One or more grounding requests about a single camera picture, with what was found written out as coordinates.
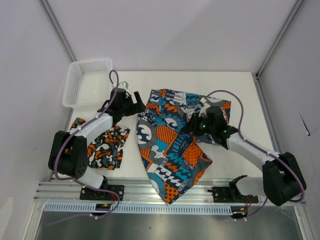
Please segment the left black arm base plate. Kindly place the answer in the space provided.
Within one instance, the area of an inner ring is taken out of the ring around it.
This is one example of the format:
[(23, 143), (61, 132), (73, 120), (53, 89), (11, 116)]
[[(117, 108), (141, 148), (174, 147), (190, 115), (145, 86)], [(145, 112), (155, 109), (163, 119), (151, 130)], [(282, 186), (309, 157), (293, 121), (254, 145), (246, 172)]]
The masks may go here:
[[(119, 196), (120, 201), (123, 200), (125, 186), (118, 184), (111, 184), (108, 186), (108, 191), (112, 191)], [(114, 194), (105, 192), (105, 191), (97, 191), (92, 190), (88, 187), (85, 187), (81, 190), (80, 200), (88, 200), (88, 201), (117, 201), (117, 197)]]

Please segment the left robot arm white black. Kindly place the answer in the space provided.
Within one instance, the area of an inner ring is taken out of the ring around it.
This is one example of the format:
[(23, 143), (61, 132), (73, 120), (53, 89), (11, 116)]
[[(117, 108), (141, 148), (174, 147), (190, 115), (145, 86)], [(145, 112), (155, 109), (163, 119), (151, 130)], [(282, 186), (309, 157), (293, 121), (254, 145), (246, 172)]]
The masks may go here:
[(88, 146), (103, 132), (115, 129), (123, 118), (145, 110), (140, 93), (134, 92), (136, 102), (123, 88), (114, 88), (110, 99), (97, 110), (95, 117), (69, 131), (58, 131), (54, 135), (48, 168), (55, 174), (68, 176), (92, 190), (107, 190), (108, 180), (89, 167)]

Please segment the orange black camo shorts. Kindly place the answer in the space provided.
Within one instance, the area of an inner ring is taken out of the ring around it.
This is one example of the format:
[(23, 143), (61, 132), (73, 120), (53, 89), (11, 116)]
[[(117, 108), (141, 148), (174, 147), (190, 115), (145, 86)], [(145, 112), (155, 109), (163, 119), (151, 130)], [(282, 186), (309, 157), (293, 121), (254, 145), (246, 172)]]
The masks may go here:
[(87, 147), (88, 165), (94, 169), (119, 169), (129, 135), (129, 128), (118, 125), (102, 132)]

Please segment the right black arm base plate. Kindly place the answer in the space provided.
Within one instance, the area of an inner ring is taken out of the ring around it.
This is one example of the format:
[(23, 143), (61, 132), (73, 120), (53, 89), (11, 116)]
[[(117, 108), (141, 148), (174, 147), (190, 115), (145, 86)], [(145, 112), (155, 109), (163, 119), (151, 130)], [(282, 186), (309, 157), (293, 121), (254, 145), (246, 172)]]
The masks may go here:
[(259, 198), (254, 195), (242, 195), (236, 188), (227, 186), (214, 186), (207, 190), (212, 194), (215, 203), (252, 203), (257, 204)]

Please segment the blue orange patterned shorts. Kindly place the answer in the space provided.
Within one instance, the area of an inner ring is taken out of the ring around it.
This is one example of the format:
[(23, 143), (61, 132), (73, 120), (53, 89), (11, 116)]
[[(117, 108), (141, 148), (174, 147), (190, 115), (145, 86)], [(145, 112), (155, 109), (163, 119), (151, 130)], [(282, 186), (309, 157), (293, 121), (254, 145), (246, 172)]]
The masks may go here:
[(198, 146), (214, 144), (210, 134), (182, 131), (200, 111), (202, 95), (171, 89), (153, 89), (144, 112), (137, 115), (136, 142), (148, 178), (165, 188), (161, 198), (170, 205), (193, 187), (212, 160)]

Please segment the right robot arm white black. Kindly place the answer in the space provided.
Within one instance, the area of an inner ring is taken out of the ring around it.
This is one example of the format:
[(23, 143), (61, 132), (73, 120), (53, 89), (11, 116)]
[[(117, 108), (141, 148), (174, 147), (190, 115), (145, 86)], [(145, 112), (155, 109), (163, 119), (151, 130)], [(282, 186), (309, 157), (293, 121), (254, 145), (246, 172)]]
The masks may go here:
[(218, 106), (203, 107), (194, 113), (182, 131), (194, 136), (212, 135), (215, 142), (226, 150), (237, 153), (261, 172), (261, 177), (240, 176), (229, 184), (243, 196), (266, 197), (274, 205), (300, 202), (307, 189), (295, 156), (264, 149), (230, 126)]

